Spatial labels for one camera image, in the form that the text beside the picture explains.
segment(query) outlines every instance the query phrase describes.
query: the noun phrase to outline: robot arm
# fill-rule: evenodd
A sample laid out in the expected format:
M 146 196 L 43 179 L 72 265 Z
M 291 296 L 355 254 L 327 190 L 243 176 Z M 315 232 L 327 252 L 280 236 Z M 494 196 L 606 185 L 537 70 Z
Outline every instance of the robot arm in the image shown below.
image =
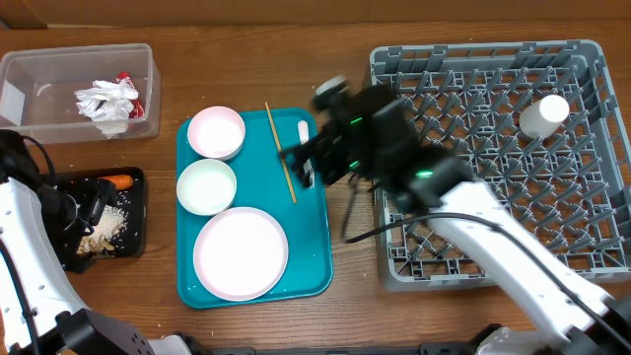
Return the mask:
M 391 88 L 369 87 L 353 96 L 336 78 L 316 91 L 314 104 L 327 111 L 330 121 L 312 141 L 281 153 L 293 159 L 292 170 L 303 183 L 308 183 L 310 172 L 303 168 L 308 159 L 326 184 L 348 173 L 375 180 L 400 211 L 424 217 L 430 228 L 475 260 L 525 311 L 542 344 L 555 349 L 586 344 L 580 349 L 585 354 L 630 351 L 625 311 L 550 253 L 459 158 L 441 146 L 423 146 L 404 118 L 406 100 Z M 432 219 L 436 213 L 459 218 Z M 357 242 L 388 228 L 343 238 Z M 507 354 L 527 353 L 523 344 L 511 350 Z
M 528 248 L 594 312 L 603 316 L 610 296 L 561 263 L 506 208 L 485 182 L 461 182 L 442 196 L 432 213 L 455 212 L 500 225 Z M 541 339 L 555 347 L 569 342 L 568 331 L 586 330 L 594 320 L 581 311 L 514 243 L 487 226 L 459 219 L 429 220 L 428 226 L 474 259 L 520 306 L 539 330 Z
M 133 326 L 89 310 L 66 278 L 44 211 L 61 228 L 69 228 L 77 215 L 71 197 L 40 181 L 22 136 L 0 130 L 0 240 L 28 304 L 23 310 L 7 263 L 0 260 L 0 312 L 10 354 L 35 353 L 25 314 L 33 315 L 42 354 L 64 348 L 78 354 L 191 354 L 180 336 L 148 340 Z
M 371 87 L 350 97 L 343 82 L 329 84 L 318 90 L 315 104 L 319 110 L 327 109 L 332 120 L 314 140 L 281 153 L 293 156 L 292 169 L 301 181 L 308 183 L 304 177 L 311 172 L 305 172 L 304 166 L 312 159 L 327 184 L 349 172 L 375 178 L 404 211 L 482 217 L 510 233 L 591 312 L 620 315 L 612 311 L 606 292 L 560 263 L 506 212 L 484 182 L 472 179 L 458 158 L 441 148 L 420 147 L 416 131 L 403 118 L 403 103 L 389 89 Z M 19 174 L 20 178 L 13 178 L 15 171 L 6 172 L 3 175 L 0 170 L 0 238 L 17 260 L 31 309 L 36 309 L 40 335 L 79 354 L 191 354 L 179 336 L 149 341 L 133 326 L 88 310 L 70 286 L 50 245 L 41 218 L 40 197 L 35 194 L 36 182 Z M 596 349 L 609 343 L 602 329 L 595 330 L 594 317 L 568 302 L 567 294 L 542 271 L 541 265 L 504 235 L 488 226 L 454 218 L 431 220 L 429 226 L 470 255 L 516 301 L 539 329 L 536 339 L 555 348 L 567 348 L 577 339 L 568 334 L 578 330 L 581 334 L 596 334 L 594 338 L 588 335 L 588 343 L 595 344 Z M 0 284 L 8 290 L 0 294 L 7 331 L 5 344 L 7 348 L 14 344 L 27 347 L 31 340 L 2 263 Z M 629 328 L 628 321 L 623 327 Z M 606 348 L 619 349 L 619 344 Z M 524 353 L 519 346 L 513 350 L 508 354 Z

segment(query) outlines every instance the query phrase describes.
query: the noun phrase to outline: red wrapper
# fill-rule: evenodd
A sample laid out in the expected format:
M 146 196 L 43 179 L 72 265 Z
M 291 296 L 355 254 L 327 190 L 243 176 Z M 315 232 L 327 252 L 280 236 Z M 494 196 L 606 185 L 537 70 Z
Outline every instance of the red wrapper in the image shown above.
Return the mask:
M 116 80 L 114 80 L 114 83 L 116 84 L 120 84 L 120 82 L 127 82 L 127 84 L 129 84 L 129 86 L 132 89 L 136 89 L 136 87 L 134 87 L 134 83 L 131 81 L 131 78 L 129 78 L 129 74 L 127 72 L 122 72 L 120 74 L 118 74 L 118 76 L 116 77 Z M 140 98 L 136 99 L 136 100 L 132 100 L 131 103 L 134 105 L 134 109 L 129 113 L 129 118 L 138 118 L 138 117 L 142 117 L 143 114 L 145 114 L 145 108 L 142 106 L 142 102 L 140 101 Z

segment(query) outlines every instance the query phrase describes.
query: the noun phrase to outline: tissue paper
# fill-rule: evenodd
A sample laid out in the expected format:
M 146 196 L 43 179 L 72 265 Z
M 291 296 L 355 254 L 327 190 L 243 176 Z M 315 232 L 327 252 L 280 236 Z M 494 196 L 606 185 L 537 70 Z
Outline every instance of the tissue paper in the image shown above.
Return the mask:
M 92 89 L 77 91 L 75 96 L 79 100 L 79 113 L 96 123 L 101 122 L 97 128 L 109 139 L 127 131 L 129 113 L 134 110 L 132 101 L 138 99 L 138 91 L 128 81 L 97 80 Z

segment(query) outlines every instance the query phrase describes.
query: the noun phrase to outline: white utensil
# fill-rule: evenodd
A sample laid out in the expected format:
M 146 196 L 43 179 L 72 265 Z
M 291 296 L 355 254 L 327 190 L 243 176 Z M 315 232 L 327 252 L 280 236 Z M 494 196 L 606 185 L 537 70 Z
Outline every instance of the white utensil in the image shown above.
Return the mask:
M 298 136 L 300 137 L 300 144 L 305 144 L 309 141 L 309 125 L 306 121 L 302 120 L 298 122 Z M 314 188 L 314 180 L 316 177 L 314 175 L 312 161 L 307 160 L 307 162 L 303 165 L 303 169 L 305 172 L 309 173 L 309 188 Z

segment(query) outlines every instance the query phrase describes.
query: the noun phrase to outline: dish rack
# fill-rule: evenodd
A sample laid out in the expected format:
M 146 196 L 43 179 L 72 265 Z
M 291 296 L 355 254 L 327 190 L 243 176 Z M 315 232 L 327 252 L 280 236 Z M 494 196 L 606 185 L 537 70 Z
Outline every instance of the dish rack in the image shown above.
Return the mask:
M 442 144 L 494 190 L 559 260 L 594 282 L 631 279 L 629 140 L 600 46 L 590 40 L 376 48 L 370 84 L 406 98 L 424 143 Z M 546 95 L 571 112 L 546 139 L 519 130 L 520 112 Z M 375 192 L 375 223 L 404 218 Z M 463 289 L 494 282 L 466 254 L 420 224 L 381 233 L 379 273 L 390 291 Z

